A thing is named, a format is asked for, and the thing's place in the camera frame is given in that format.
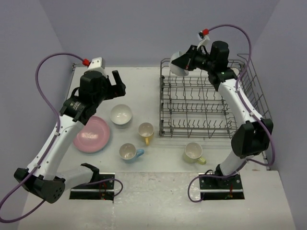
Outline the white bowl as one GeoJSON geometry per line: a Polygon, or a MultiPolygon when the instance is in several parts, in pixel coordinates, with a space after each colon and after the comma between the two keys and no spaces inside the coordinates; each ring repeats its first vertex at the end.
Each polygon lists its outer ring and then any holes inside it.
{"type": "Polygon", "coordinates": [[[132,120],[133,114],[129,106],[125,104],[118,104],[111,109],[110,119],[118,126],[128,124],[132,120]]]}
{"type": "Polygon", "coordinates": [[[183,67],[181,66],[178,66],[177,64],[177,61],[175,61],[174,63],[174,60],[178,59],[179,57],[181,57],[183,55],[183,53],[181,51],[178,51],[176,53],[174,53],[171,58],[170,58],[170,61],[169,61],[169,68],[170,68],[170,71],[177,75],[177,76],[180,76],[180,77],[185,77],[185,76],[188,76],[189,75],[189,71],[188,70],[185,70],[183,69],[183,67]]]}
{"type": "Polygon", "coordinates": [[[113,122],[113,125],[116,127],[116,128],[127,128],[130,126],[130,124],[132,123],[133,121],[133,118],[131,118],[128,122],[124,123],[124,124],[117,124],[117,123],[114,123],[113,122]]]}

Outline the yellow mug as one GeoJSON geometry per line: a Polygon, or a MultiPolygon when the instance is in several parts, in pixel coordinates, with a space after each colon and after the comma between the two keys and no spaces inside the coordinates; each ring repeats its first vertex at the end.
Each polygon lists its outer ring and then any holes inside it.
{"type": "Polygon", "coordinates": [[[151,123],[142,123],[139,125],[138,133],[145,142],[146,146],[149,146],[150,141],[154,137],[154,127],[151,123]]]}

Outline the blue mug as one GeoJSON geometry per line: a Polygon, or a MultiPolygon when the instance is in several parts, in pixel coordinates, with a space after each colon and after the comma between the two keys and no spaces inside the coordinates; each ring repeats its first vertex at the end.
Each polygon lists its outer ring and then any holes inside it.
{"type": "Polygon", "coordinates": [[[133,163],[143,154],[143,149],[136,149],[131,143],[125,143],[119,149],[119,155],[125,163],[133,163]]]}

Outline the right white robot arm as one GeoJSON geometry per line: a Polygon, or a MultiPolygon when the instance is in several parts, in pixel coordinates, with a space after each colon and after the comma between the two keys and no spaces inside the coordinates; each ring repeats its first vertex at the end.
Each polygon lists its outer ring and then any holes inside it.
{"type": "Polygon", "coordinates": [[[208,73],[214,89],[226,100],[235,116],[238,129],[231,139],[231,152],[216,167],[212,177],[219,188],[231,183],[248,161],[268,149],[273,130],[271,119],[265,119],[252,106],[239,86],[239,77],[228,66],[228,43],[215,41],[209,53],[201,52],[191,45],[186,53],[176,52],[170,59],[170,70],[177,76],[187,76],[190,71],[201,69],[208,73]]]}

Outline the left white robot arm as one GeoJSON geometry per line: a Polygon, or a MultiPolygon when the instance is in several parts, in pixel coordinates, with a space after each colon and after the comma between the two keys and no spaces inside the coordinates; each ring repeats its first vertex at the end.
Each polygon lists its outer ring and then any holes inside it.
{"type": "Polygon", "coordinates": [[[99,169],[88,163],[64,172],[58,172],[58,168],[74,138],[96,113],[101,102],[126,94],[119,72],[114,70],[112,74],[115,85],[99,71],[88,70],[81,76],[80,86],[64,102],[55,128],[43,148],[26,168],[18,168],[14,173],[26,191],[53,204],[67,189],[99,185],[99,169]]]}

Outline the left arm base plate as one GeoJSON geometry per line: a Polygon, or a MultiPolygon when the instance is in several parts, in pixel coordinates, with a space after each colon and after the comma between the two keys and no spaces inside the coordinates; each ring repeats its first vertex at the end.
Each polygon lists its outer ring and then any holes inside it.
{"type": "Polygon", "coordinates": [[[106,180],[101,184],[79,185],[70,190],[70,200],[110,200],[114,201],[115,173],[100,173],[98,181],[106,180]]]}

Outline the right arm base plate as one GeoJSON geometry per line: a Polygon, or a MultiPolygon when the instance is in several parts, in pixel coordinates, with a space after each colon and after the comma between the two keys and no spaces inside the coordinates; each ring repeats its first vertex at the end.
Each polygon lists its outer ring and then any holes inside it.
{"type": "Polygon", "coordinates": [[[200,194],[205,200],[243,200],[245,199],[241,177],[236,174],[225,180],[199,178],[200,194]]]}

